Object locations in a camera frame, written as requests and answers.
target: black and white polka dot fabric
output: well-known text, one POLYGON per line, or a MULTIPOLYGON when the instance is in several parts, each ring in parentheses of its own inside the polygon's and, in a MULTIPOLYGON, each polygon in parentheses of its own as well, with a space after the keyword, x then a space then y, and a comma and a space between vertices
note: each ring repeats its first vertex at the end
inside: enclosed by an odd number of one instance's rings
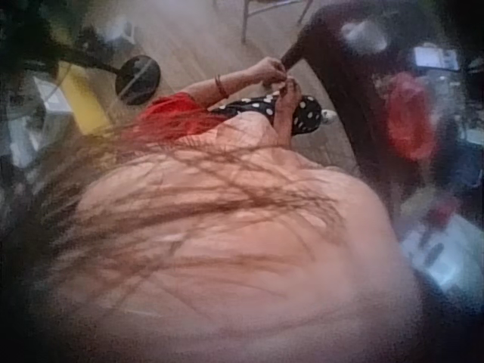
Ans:
MULTIPOLYGON (((273 124, 275 102, 278 97, 279 92, 265 97, 244 98, 216 108, 212 112, 235 117, 243 112, 256 111, 266 116, 269 122, 273 124)), ((293 115, 293 135, 313 132, 318 129, 321 123, 325 123, 324 110, 321 109, 321 106, 313 97, 304 96, 293 115)))

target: floor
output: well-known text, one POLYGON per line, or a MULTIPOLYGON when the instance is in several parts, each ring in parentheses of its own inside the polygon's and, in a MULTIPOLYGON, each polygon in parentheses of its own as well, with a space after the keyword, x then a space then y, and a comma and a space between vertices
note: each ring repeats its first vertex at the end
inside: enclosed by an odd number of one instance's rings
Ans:
MULTIPOLYGON (((328 1, 316 0, 305 20, 328 1)), ((172 94, 217 73, 246 68, 265 56, 282 56, 296 41, 300 30, 296 22, 305 6, 288 5, 251 17, 247 43, 242 45, 241 0, 108 0, 102 6, 98 3, 93 2, 95 7, 89 11, 86 23, 103 29, 116 17, 124 16, 136 26, 135 49, 129 54, 117 53, 113 65, 121 66, 135 54, 154 58, 163 77, 157 95, 172 94)), ((313 95, 323 108, 333 109, 326 91, 305 62, 297 64, 290 73, 298 79, 304 93, 313 95)), ((142 110, 118 102, 110 74, 91 70, 89 75, 113 123, 122 125, 142 110)), ((264 93, 261 86, 253 86, 233 95, 230 101, 264 93)), ((339 166, 352 174, 358 172, 340 122, 322 126, 311 135, 295 137, 293 145, 322 165, 339 166)))

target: chair leg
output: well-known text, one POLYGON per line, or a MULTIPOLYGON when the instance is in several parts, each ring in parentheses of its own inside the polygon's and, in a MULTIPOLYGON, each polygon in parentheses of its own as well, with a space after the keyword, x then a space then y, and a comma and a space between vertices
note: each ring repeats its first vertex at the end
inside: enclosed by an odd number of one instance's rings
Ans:
POLYGON ((249 20, 249 3, 250 0, 244 0, 244 18, 242 20, 242 44, 247 40, 247 21, 249 20))
POLYGON ((314 2, 314 0, 308 0, 307 4, 306 4, 306 7, 304 8, 304 11, 302 12, 302 15, 301 17, 299 18, 299 20, 297 21, 298 24, 301 24, 304 20, 304 17, 306 16, 309 8, 311 7, 312 3, 314 2))

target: person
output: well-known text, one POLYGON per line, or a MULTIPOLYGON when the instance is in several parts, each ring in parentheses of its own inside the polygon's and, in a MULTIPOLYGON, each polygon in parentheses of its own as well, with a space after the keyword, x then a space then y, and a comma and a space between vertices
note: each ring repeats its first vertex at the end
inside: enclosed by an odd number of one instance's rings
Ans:
POLYGON ((422 299, 382 202, 290 148, 321 112, 266 58, 53 147, 5 238, 8 335, 48 361, 412 361, 422 299), (208 111, 258 82, 284 86, 208 111))

